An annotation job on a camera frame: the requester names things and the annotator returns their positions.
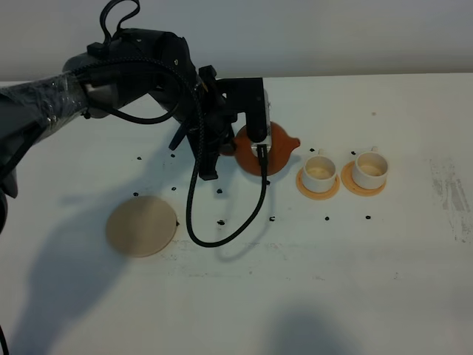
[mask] plastic wrap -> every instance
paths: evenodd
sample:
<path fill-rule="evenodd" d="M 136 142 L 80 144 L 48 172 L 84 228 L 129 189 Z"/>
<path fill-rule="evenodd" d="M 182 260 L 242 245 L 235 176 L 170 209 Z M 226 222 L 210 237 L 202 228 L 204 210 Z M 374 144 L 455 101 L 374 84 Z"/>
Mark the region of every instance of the plastic wrap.
<path fill-rule="evenodd" d="M 81 85 L 74 75 L 67 72 L 53 78 L 0 87 L 0 94 L 26 107 L 46 129 L 37 141 L 57 132 L 87 108 Z"/>

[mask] table surface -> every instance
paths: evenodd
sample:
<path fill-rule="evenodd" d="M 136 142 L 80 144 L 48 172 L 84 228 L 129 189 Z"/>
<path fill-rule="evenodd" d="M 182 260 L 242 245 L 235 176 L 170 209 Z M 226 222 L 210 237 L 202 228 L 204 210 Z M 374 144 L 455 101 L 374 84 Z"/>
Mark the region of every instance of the table surface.
<path fill-rule="evenodd" d="M 0 236 L 0 324 L 13 354 L 473 352 L 473 75 L 268 78 L 265 88 L 271 119 L 302 145 L 222 248 L 187 235 L 193 157 L 187 142 L 175 158 L 167 148 L 176 122 L 76 119 L 30 150 Z M 160 109 L 143 98 L 126 111 Z M 342 186 L 314 201 L 297 190 L 311 148 L 340 172 L 371 146 L 390 164 L 380 195 Z M 217 171 L 194 199 L 205 240 L 236 229 L 259 195 L 233 158 Z M 143 259 L 104 236 L 134 192 L 162 197 L 180 221 L 171 244 Z"/>

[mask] robotic arm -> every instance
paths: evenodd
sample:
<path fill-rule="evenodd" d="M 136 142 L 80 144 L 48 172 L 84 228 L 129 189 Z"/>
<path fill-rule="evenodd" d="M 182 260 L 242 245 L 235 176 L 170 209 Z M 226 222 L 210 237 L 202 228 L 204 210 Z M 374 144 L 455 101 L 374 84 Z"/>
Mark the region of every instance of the robotic arm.
<path fill-rule="evenodd" d="M 169 148 L 188 139 L 196 160 L 188 194 L 186 222 L 191 239 L 205 247 L 233 240 L 257 215 L 265 196 L 268 151 L 271 147 L 268 99 L 261 78 L 216 80 L 212 66 L 192 64 L 187 42 L 170 32 L 122 29 L 119 22 L 110 35 L 105 26 L 109 11 L 124 0 L 111 0 L 101 13 L 103 43 L 90 44 L 87 52 L 69 59 L 64 73 L 54 78 L 0 88 L 0 231 L 7 216 L 5 195 L 16 197 L 15 167 L 27 150 L 64 124 L 82 115 L 115 115 L 136 124 L 157 124 L 174 117 L 180 128 Z M 159 118 L 136 118 L 119 109 L 150 94 L 168 112 Z M 221 153 L 235 150 L 231 124 L 246 114 L 247 134 L 258 157 L 262 175 L 260 201 L 244 225 L 217 243 L 202 242 L 191 227 L 191 206 L 197 176 L 217 179 Z"/>

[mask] beige round coaster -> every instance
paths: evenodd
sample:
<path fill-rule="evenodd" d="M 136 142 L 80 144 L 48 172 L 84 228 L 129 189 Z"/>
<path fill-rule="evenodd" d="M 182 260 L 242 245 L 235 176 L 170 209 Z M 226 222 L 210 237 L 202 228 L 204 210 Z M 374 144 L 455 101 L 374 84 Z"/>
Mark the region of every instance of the beige round coaster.
<path fill-rule="evenodd" d="M 148 257 L 172 240 L 177 218 L 158 197 L 134 197 L 117 207 L 106 222 L 106 239 L 121 254 Z"/>
<path fill-rule="evenodd" d="M 355 181 L 353 181 L 353 178 L 352 178 L 352 169 L 354 165 L 355 165 L 355 161 L 350 161 L 341 170 L 341 181 L 343 181 L 343 184 L 349 191 L 351 191 L 352 193 L 358 196 L 370 197 L 370 196 L 375 196 L 384 190 L 384 187 L 386 186 L 386 182 L 384 182 L 384 184 L 379 186 L 377 189 L 373 189 L 373 190 L 366 190 L 356 185 Z"/>
<path fill-rule="evenodd" d="M 296 185 L 299 192 L 301 192 L 301 194 L 303 194 L 305 197 L 311 198 L 312 200 L 328 200 L 337 193 L 338 189 L 340 189 L 340 179 L 337 175 L 335 178 L 335 183 L 333 183 L 333 186 L 330 190 L 327 192 L 322 192 L 321 194 L 317 194 L 316 192 L 306 189 L 306 187 L 302 184 L 302 169 L 300 169 L 297 173 Z"/>

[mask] white wall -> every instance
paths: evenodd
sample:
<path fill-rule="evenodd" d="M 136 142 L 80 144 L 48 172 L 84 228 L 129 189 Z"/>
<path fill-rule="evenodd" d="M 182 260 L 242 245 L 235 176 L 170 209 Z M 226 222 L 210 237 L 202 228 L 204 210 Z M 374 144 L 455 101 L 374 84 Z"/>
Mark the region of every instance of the white wall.
<path fill-rule="evenodd" d="M 106 0 L 1 0 L 0 79 L 53 75 L 102 41 Z M 219 75 L 473 71 L 473 0 L 142 0 L 124 27 L 169 30 Z M 134 7 L 119 4 L 109 27 Z"/>

